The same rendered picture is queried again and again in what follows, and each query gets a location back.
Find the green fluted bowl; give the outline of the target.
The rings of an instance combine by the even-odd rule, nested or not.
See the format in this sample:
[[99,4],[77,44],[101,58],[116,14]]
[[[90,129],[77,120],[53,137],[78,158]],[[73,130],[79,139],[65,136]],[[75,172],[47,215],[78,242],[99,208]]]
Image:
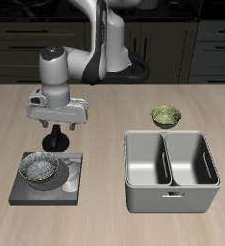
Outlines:
[[161,129],[171,129],[181,120],[181,113],[171,106],[157,106],[150,112],[153,122]]

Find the dark kitchen cupboards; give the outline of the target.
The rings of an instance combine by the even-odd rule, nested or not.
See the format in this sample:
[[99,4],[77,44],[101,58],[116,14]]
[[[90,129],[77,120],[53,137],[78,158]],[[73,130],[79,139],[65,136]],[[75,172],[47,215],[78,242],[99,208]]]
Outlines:
[[[0,84],[39,84],[39,53],[51,45],[89,51],[88,17],[53,14],[62,0],[0,0]],[[124,22],[124,45],[150,66],[144,84],[185,84],[191,61],[191,24]]]

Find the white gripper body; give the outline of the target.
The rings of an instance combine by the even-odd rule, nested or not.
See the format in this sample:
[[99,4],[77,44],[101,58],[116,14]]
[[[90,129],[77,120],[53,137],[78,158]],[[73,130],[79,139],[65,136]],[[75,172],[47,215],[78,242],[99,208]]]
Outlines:
[[85,124],[88,120],[88,102],[80,98],[70,98],[63,108],[50,109],[46,106],[44,96],[29,97],[27,115],[41,121]]

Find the white two-bin basket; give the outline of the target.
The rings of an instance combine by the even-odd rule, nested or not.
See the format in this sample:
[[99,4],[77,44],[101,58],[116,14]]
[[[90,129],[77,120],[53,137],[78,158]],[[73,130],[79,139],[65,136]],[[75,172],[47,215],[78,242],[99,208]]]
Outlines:
[[198,131],[127,131],[125,194],[134,213],[203,213],[221,186],[208,141]]

